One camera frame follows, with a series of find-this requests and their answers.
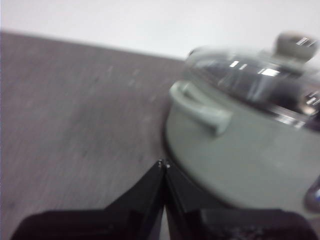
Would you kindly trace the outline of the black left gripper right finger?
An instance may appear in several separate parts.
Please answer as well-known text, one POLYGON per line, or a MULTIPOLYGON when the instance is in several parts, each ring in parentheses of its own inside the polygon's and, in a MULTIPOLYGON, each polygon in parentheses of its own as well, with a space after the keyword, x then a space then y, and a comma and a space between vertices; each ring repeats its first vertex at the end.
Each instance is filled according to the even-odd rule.
POLYGON ((166 164, 167 220, 173 240, 309 240, 311 226, 281 209, 234 208, 166 164))

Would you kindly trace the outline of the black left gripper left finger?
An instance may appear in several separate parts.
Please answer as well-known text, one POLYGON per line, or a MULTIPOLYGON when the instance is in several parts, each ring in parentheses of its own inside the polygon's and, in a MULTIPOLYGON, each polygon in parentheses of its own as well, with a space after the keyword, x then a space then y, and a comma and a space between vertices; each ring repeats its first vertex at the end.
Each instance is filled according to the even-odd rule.
POLYGON ((51 210, 23 219, 14 240, 158 240, 166 162, 159 159, 129 190, 101 209, 51 210))

